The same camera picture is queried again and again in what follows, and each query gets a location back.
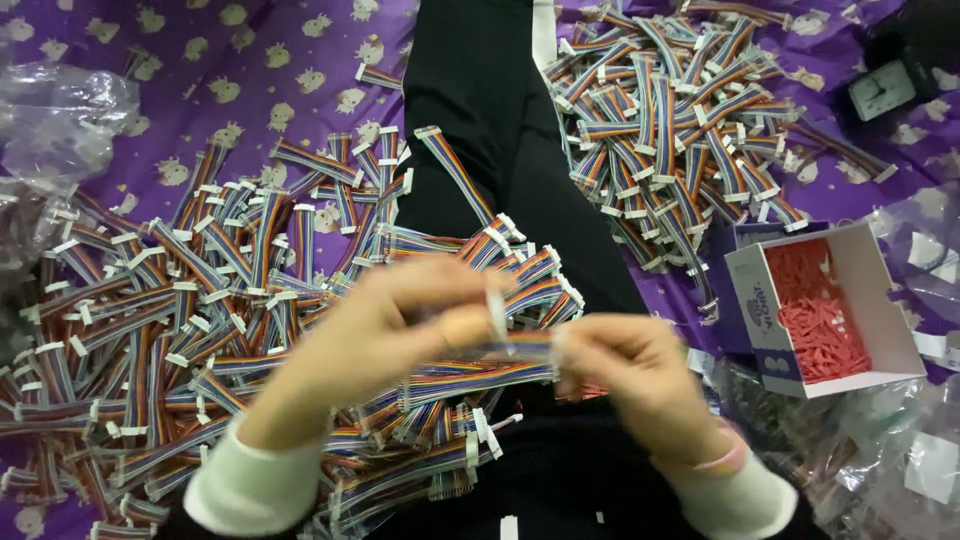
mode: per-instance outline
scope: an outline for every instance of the cuff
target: cuff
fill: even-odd
[[[290,451],[268,452],[237,440],[242,421],[231,423],[190,480],[183,507],[197,524],[220,535],[276,534],[313,508],[326,437]]]
[[[800,497],[752,453],[743,468],[728,476],[706,472],[664,476],[687,522],[710,540],[769,538],[790,523]]]

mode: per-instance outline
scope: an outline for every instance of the purple fabric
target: purple fabric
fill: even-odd
[[[572,23],[589,15],[589,7],[597,3],[558,0],[564,6],[561,36],[572,33]],[[784,80],[777,84],[779,95],[792,96],[812,118],[829,123],[825,92],[854,76],[860,61],[854,36],[894,10],[900,0],[855,0],[849,10],[851,0],[756,3],[800,16],[791,31],[765,27],[756,41],[778,55],[791,77],[807,84]],[[132,73],[141,84],[141,114],[148,120],[138,123],[129,136],[117,137],[108,173],[84,186],[106,206],[120,206],[131,219],[169,216],[185,190],[196,153],[218,131],[237,135],[221,182],[246,176],[273,183],[285,179],[289,184],[302,171],[268,158],[281,135],[322,152],[332,133],[352,133],[355,145],[375,134],[374,124],[403,128],[399,91],[358,84],[354,74],[361,57],[381,71],[402,74],[402,52],[411,41],[417,0],[14,0],[14,4],[0,14],[0,21],[9,21],[21,61],[62,54],[61,61],[123,73],[129,48],[152,55]],[[667,4],[623,1],[627,14],[649,15],[654,7],[668,12]],[[588,9],[580,13],[580,7]],[[244,20],[249,26],[240,24]],[[314,73],[324,74],[322,84]],[[946,88],[957,88],[955,76],[943,79]],[[912,110],[897,122],[905,126],[899,131],[896,125],[876,131],[876,140],[868,146],[900,167],[884,184],[851,182],[837,168],[836,159],[823,157],[817,174],[810,168],[779,178],[786,199],[816,219],[836,221],[861,217],[921,188],[960,178],[960,120],[951,107],[960,107],[960,92],[948,91],[942,101]],[[918,138],[922,143],[910,144]],[[314,254],[318,273],[328,274],[348,244],[347,237],[326,232],[336,229],[333,222],[339,213],[335,205],[325,203],[324,211],[318,212]],[[700,324],[691,279],[647,274],[635,264],[631,271],[652,313],[676,322],[691,347],[722,353],[718,327]],[[903,300],[920,331],[943,335],[953,330],[909,294]],[[931,366],[933,379],[942,379],[945,372]],[[18,451],[22,449],[16,445],[0,445],[4,468],[23,459]],[[0,502],[0,538],[84,538],[93,515],[90,506],[78,506],[75,499],[42,512],[6,500]]]

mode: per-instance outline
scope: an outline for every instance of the red plastic pieces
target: red plastic pieces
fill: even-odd
[[[824,238],[763,250],[806,384],[872,369]]]

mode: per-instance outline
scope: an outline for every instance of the box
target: box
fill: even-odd
[[[829,229],[828,221],[811,221],[804,233]],[[741,223],[711,231],[708,242],[707,279],[717,298],[718,318],[714,329],[717,344],[724,354],[751,354],[754,349],[747,333],[747,325],[740,314],[740,303],[730,277],[724,256],[758,242],[786,238],[799,233],[788,233],[782,223]]]
[[[827,239],[833,271],[847,296],[867,354],[873,360],[873,371],[804,384],[790,335],[777,318],[780,300],[763,248],[814,238]],[[726,259],[757,368],[767,390],[816,398],[926,375],[903,311],[887,297],[893,283],[868,224],[761,242],[727,254]]]

